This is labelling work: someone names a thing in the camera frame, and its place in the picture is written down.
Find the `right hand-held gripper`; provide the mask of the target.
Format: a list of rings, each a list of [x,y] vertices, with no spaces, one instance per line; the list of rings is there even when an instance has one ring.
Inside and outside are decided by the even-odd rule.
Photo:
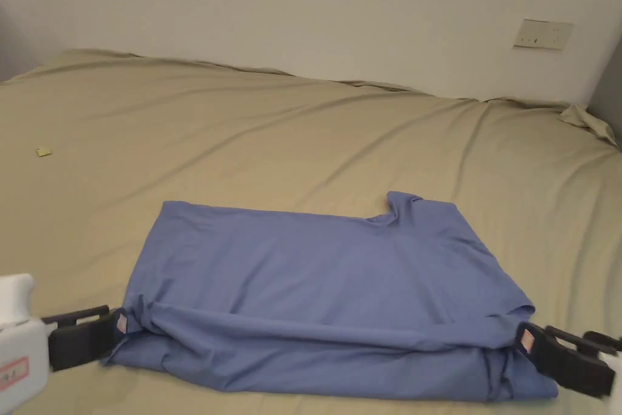
[[[621,377],[621,338],[587,331],[581,337],[523,321],[515,346],[559,386],[595,399],[614,395]]]

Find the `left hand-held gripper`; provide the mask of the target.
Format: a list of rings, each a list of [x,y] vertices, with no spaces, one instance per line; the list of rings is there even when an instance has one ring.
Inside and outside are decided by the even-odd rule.
[[[63,371],[107,358],[127,333],[126,312],[107,305],[34,317],[34,284],[28,273],[1,277],[2,390],[42,390],[49,367]]]

